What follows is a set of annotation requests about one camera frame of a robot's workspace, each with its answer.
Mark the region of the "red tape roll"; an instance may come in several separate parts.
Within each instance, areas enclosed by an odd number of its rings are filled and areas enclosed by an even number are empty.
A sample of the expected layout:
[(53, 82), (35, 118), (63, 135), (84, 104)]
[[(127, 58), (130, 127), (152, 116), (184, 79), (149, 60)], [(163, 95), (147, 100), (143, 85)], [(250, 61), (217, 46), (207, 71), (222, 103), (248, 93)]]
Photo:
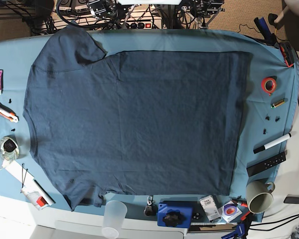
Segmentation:
[(273, 77), (265, 77), (261, 82), (262, 90), (271, 96), (276, 90), (277, 82)]

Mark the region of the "black remote control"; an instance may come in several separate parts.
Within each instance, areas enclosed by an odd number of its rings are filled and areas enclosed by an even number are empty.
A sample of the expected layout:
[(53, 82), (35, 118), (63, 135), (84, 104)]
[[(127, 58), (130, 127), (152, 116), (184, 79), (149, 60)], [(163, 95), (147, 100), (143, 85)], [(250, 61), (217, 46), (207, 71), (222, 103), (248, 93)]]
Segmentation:
[(255, 165), (247, 167), (247, 169), (246, 169), (247, 174), (249, 177), (252, 177), (252, 176), (257, 175), (263, 171), (271, 169), (285, 161), (286, 161), (286, 152), (283, 151), (271, 158), (268, 158), (268, 159), (263, 160)]

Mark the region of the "black white marker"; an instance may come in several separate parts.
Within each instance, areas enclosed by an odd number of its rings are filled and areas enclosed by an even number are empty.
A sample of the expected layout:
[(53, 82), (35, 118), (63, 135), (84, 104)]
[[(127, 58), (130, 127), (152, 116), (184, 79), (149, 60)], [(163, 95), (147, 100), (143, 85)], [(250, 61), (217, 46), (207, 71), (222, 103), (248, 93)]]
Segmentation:
[(276, 145), (278, 145), (278, 144), (280, 144), (282, 142), (287, 141), (288, 139), (291, 138), (291, 136), (292, 136), (291, 133), (287, 133), (287, 134), (285, 134), (285, 135), (283, 135), (283, 136), (281, 136), (281, 137), (279, 137), (279, 138), (277, 138), (277, 139), (275, 139), (275, 140), (273, 140), (271, 142), (268, 142), (268, 143), (266, 143), (266, 144), (264, 144), (264, 145), (262, 145), (262, 146), (260, 146), (258, 148), (255, 148), (253, 150), (253, 153), (257, 154), (257, 153), (262, 152), (264, 150), (267, 150), (267, 149), (269, 149), (271, 147), (274, 147), (274, 146), (276, 146)]

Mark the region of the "blue box with knob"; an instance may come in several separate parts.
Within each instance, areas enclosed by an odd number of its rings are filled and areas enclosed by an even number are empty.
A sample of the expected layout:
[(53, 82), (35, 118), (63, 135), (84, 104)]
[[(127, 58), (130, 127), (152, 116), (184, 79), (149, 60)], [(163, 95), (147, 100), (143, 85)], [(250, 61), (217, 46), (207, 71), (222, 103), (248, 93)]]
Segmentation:
[(193, 204), (191, 202), (163, 201), (158, 204), (157, 225), (188, 229), (192, 215)]

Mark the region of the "dark blue T-shirt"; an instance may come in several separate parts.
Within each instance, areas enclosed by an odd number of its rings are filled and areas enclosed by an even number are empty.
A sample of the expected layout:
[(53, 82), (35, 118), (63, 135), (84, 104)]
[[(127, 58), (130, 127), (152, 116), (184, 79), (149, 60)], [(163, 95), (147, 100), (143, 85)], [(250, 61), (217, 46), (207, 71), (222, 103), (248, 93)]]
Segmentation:
[(31, 66), (30, 154), (71, 209), (107, 193), (230, 193), (248, 52), (123, 51), (66, 27)]

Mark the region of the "purple orange disc packet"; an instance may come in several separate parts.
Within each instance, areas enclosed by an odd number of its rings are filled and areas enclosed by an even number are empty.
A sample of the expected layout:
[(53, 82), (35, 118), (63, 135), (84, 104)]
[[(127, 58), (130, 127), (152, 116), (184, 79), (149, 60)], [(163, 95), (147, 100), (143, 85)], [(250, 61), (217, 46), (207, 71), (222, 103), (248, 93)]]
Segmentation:
[(227, 223), (233, 221), (242, 214), (242, 211), (233, 201), (229, 201), (224, 204), (221, 208), (218, 209), (218, 212), (221, 215), (222, 219)]

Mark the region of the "white barcode package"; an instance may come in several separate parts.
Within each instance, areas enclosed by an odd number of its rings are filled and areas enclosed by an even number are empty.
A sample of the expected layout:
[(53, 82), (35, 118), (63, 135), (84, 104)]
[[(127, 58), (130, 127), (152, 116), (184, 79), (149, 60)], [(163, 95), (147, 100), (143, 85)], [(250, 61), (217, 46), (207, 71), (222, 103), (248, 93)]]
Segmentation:
[(221, 215), (215, 204), (213, 196), (209, 195), (199, 199), (199, 202), (209, 220), (209, 222), (218, 222), (221, 220)]

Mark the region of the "black small device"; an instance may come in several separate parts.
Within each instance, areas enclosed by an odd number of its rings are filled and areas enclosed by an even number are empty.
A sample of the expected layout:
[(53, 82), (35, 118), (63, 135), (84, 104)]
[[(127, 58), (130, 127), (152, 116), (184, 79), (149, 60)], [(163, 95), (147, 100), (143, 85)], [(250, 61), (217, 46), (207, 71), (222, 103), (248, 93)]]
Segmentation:
[(299, 195), (287, 195), (284, 204), (299, 204)]

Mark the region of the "light blue table cloth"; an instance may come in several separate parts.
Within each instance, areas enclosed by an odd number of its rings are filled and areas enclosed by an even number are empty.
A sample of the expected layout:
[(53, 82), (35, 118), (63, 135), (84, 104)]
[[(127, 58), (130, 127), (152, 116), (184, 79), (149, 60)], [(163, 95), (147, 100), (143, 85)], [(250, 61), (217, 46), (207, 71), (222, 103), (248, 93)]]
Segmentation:
[[(236, 153), (236, 166), (232, 178), (231, 195), (244, 196), (248, 179), (246, 167), (284, 150), (281, 143), (254, 154), (253, 149), (274, 140), (291, 130), (299, 92), (299, 64), (288, 68), (280, 50), (258, 43), (241, 34), (221, 30), (118, 30), (89, 32), (108, 55), (121, 51), (244, 51), (253, 54), (247, 84), (242, 132)], [(26, 37), (0, 42), (0, 69), (3, 69), (3, 94), (0, 102), (19, 116), (18, 123), (0, 117), (0, 139), (15, 136), (20, 145), (21, 159), (29, 169), (26, 180), (32, 174), (56, 204), (48, 209), (70, 211), (63, 196), (52, 186), (39, 165), (29, 154), (29, 129), (22, 117), (24, 93), (30, 67), (49, 40), (49, 37)], [(267, 76), (277, 76), (278, 88), (270, 97), (261, 88)], [(276, 109), (271, 104), (285, 98), (287, 102)], [(20, 193), (21, 182), (6, 170), (0, 171), (0, 196), (25, 201)], [(127, 203), (129, 219), (151, 220), (143, 215), (145, 196), (108, 194), (106, 199)]]

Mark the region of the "translucent plastic cup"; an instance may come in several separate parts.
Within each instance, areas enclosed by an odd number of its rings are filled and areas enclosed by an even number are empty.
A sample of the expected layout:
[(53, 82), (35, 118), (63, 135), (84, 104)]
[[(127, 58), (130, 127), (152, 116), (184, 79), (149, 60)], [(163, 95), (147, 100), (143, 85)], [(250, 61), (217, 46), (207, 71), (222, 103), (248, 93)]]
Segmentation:
[(102, 235), (107, 239), (117, 239), (127, 214), (127, 206), (120, 201), (108, 201), (105, 205)]

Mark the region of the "grey green mug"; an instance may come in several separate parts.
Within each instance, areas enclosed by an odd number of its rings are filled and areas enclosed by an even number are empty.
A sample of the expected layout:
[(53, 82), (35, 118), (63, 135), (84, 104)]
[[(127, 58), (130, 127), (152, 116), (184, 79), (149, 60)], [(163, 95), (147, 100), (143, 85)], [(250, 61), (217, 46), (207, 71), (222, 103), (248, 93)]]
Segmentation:
[(267, 184), (261, 181), (253, 181), (246, 187), (246, 200), (249, 211), (253, 214), (259, 214), (266, 211), (273, 203), (274, 182)]

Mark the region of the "orange black tool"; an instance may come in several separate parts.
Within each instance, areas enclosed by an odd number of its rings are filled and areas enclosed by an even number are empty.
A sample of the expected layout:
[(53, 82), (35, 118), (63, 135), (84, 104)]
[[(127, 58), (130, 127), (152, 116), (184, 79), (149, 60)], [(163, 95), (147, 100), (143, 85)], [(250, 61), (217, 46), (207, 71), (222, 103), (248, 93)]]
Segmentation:
[(293, 67), (295, 60), (294, 60), (292, 46), (290, 45), (290, 43), (288, 41), (280, 42), (280, 51), (283, 55), (286, 66), (288, 68)]

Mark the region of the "white red tube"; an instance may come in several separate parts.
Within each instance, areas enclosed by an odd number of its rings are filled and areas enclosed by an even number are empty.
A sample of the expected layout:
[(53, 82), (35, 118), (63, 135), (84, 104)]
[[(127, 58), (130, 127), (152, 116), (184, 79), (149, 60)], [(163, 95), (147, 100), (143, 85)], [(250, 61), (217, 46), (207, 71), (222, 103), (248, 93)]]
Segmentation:
[(21, 193), (25, 195), (29, 202), (38, 210), (41, 210), (48, 205), (44, 197), (37, 191), (28, 190), (26, 187), (23, 187)]

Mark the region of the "clear tape roll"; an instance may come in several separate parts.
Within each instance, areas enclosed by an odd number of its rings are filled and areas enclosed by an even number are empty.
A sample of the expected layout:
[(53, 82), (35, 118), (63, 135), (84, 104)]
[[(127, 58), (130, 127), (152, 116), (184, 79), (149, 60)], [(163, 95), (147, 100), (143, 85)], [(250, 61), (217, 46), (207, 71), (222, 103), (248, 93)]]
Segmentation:
[(17, 160), (18, 157), (19, 148), (16, 141), (9, 136), (0, 139), (0, 160), (12, 161)]

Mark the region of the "blue clamp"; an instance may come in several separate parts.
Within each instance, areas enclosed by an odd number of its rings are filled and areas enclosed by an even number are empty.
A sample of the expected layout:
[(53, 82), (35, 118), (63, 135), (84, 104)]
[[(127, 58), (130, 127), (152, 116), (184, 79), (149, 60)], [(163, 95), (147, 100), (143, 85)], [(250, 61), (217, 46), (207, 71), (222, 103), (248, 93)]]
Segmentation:
[(246, 239), (251, 223), (250, 220), (244, 220), (235, 227), (233, 232), (222, 236), (221, 239)]

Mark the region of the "white power strip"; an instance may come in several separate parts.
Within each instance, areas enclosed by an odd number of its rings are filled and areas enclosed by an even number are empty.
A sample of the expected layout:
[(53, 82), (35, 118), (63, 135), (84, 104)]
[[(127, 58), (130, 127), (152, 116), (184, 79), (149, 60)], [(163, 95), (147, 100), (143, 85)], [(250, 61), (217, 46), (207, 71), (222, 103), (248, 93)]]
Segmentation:
[(90, 30), (112, 30), (112, 29), (166, 29), (167, 26), (163, 23), (160, 16), (150, 14), (149, 12), (132, 13), (129, 18), (110, 19), (93, 17), (84, 17), (75, 20), (79, 26), (87, 26)]

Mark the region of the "white paper strip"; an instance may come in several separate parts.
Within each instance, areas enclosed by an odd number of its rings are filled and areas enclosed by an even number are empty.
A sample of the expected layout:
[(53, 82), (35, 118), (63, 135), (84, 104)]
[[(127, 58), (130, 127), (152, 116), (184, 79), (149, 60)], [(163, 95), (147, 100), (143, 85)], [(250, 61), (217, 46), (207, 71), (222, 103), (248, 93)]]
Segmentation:
[(6, 171), (21, 182), (21, 188), (26, 187), (28, 190), (39, 192), (47, 201), (49, 206), (55, 204), (55, 201), (45, 192), (40, 184), (35, 180), (35, 177), (29, 173), (24, 165), (18, 164), (16, 161), (12, 162)]

